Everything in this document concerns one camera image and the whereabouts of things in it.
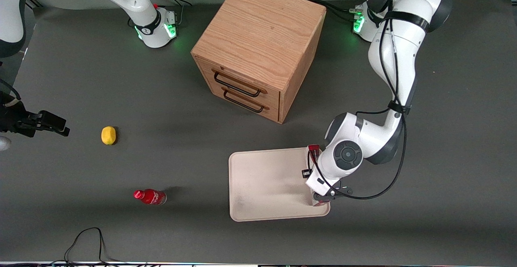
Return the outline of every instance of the plastic tray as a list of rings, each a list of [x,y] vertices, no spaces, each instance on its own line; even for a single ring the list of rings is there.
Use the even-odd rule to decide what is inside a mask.
[[[301,171],[307,148],[233,153],[229,157],[229,214],[234,221],[325,216],[330,203],[312,206]]]

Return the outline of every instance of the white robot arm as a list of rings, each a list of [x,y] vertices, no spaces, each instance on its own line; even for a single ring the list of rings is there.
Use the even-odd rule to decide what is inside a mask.
[[[367,0],[356,9],[367,15],[358,20],[354,32],[372,43],[370,64],[390,87],[392,99],[382,126],[351,113],[340,114],[332,121],[325,134],[327,148],[313,163],[306,182],[321,196],[330,192],[334,195],[332,186],[359,168],[364,159],[383,164],[395,156],[414,91],[416,54],[425,34],[449,16],[451,0]]]
[[[0,0],[0,58],[13,56],[25,42],[25,0]]]
[[[176,16],[173,11],[155,8],[150,0],[111,0],[131,17],[139,38],[150,48],[165,46],[176,37]]]

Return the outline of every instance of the gray table surface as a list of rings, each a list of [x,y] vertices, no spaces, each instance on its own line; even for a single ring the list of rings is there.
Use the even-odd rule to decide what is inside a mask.
[[[351,6],[351,2],[341,3]],[[341,199],[313,219],[236,223],[229,155],[322,142],[334,116],[380,110],[388,87],[369,44],[331,14],[316,58],[278,125],[212,96],[190,50],[218,6],[185,8],[179,38],[146,48],[120,9],[40,12],[15,87],[28,110],[68,120],[0,152],[0,259],[57,260],[98,226],[125,261],[336,265],[517,265],[517,29],[509,0],[454,0],[416,59],[408,150],[397,184]],[[379,122],[380,117],[373,118]],[[100,131],[120,128],[105,146]],[[371,195],[399,156],[346,178]],[[133,199],[167,189],[164,206]],[[96,234],[70,255],[95,261]]]

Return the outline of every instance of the yellow lemon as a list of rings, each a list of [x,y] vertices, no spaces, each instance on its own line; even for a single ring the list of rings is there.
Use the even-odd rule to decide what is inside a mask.
[[[113,145],[117,139],[117,133],[114,127],[105,127],[102,129],[101,139],[104,144]]]

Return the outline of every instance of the wooden cabinet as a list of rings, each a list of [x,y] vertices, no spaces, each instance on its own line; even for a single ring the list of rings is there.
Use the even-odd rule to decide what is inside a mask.
[[[192,57],[214,95],[283,123],[314,59],[325,11],[308,0],[225,0]]]

